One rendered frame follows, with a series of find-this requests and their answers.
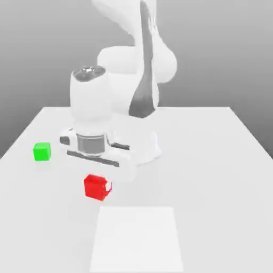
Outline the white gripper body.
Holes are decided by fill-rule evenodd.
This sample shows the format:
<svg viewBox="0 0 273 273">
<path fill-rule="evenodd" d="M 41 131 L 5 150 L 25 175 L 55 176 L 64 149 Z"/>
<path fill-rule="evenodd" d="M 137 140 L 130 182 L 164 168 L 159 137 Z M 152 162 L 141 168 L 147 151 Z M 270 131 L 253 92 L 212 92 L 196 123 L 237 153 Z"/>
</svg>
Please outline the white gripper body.
<svg viewBox="0 0 273 273">
<path fill-rule="evenodd" d="M 114 148 L 110 148 L 102 154 L 91 155 L 62 146 L 60 159 L 65 167 L 79 172 L 83 176 L 89 174 L 101 176 L 113 183 L 132 182 L 137 173 L 133 159 L 126 152 Z"/>
</svg>

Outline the small red cube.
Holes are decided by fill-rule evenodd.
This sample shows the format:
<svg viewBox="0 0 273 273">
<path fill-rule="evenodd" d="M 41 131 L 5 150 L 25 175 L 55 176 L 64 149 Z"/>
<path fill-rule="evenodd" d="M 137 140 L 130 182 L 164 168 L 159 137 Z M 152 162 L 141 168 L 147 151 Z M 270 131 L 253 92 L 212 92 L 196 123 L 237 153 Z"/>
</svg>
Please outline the small red cube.
<svg viewBox="0 0 273 273">
<path fill-rule="evenodd" d="M 85 195 L 87 197 L 104 201 L 111 191 L 106 191 L 105 184 L 107 179 L 102 176 L 89 174 L 84 179 Z"/>
</svg>

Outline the small green cube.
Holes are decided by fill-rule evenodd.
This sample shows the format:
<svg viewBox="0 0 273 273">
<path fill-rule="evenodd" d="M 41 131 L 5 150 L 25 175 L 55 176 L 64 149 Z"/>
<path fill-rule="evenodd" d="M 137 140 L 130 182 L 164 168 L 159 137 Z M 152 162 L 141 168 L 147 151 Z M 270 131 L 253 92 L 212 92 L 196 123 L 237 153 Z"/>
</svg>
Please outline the small green cube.
<svg viewBox="0 0 273 273">
<path fill-rule="evenodd" d="M 49 142 L 38 142 L 33 147 L 35 161 L 48 161 L 51 158 L 51 145 Z"/>
</svg>

